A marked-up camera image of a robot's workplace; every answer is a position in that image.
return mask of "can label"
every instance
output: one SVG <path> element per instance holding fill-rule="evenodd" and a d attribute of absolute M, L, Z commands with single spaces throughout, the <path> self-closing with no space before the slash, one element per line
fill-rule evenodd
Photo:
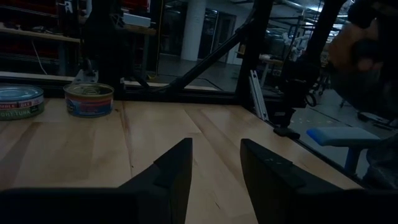
<path fill-rule="evenodd" d="M 44 103 L 28 108 L 17 108 L 13 110 L 0 110 L 0 120 L 22 119 L 35 116 L 44 110 Z"/>
<path fill-rule="evenodd" d="M 75 116 L 96 117 L 110 113 L 113 108 L 113 99 L 101 101 L 83 101 L 65 99 L 68 112 Z"/>
<path fill-rule="evenodd" d="M 14 101 L 14 102 L 0 102 L 0 110 L 12 110 L 19 108 L 29 108 L 31 106 L 36 106 L 44 102 L 43 96 L 38 96 L 36 98 L 24 101 Z"/>

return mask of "tuna can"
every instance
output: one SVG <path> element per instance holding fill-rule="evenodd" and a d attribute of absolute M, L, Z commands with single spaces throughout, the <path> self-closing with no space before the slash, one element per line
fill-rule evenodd
<path fill-rule="evenodd" d="M 29 85 L 0 85 L 0 120 L 30 118 L 44 111 L 43 90 Z"/>
<path fill-rule="evenodd" d="M 110 114 L 113 108 L 111 86 L 100 83 L 72 83 L 63 88 L 68 112 L 83 118 Z"/>

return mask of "chair seat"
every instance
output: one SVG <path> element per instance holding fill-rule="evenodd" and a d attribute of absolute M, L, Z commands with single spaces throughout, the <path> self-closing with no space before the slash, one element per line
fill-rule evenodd
<path fill-rule="evenodd" d="M 367 149 L 380 142 L 380 138 L 361 128 L 313 128 L 307 134 L 321 146 L 357 147 Z"/>

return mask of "can lid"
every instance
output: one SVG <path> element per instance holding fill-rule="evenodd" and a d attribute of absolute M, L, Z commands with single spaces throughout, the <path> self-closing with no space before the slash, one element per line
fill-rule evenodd
<path fill-rule="evenodd" d="M 80 96 L 104 96 L 113 93 L 113 88 L 101 83 L 74 83 L 67 85 L 67 93 Z"/>
<path fill-rule="evenodd" d="M 0 85 L 0 101 L 22 101 L 38 97 L 43 90 L 29 85 Z"/>

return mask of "blue chair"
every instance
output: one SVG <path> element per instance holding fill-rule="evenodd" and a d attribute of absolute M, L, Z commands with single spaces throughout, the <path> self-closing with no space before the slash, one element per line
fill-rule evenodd
<path fill-rule="evenodd" d="M 359 155 L 363 149 L 374 147 L 380 138 L 361 128 L 313 128 L 307 134 L 320 146 L 348 147 L 344 169 L 355 174 Z"/>

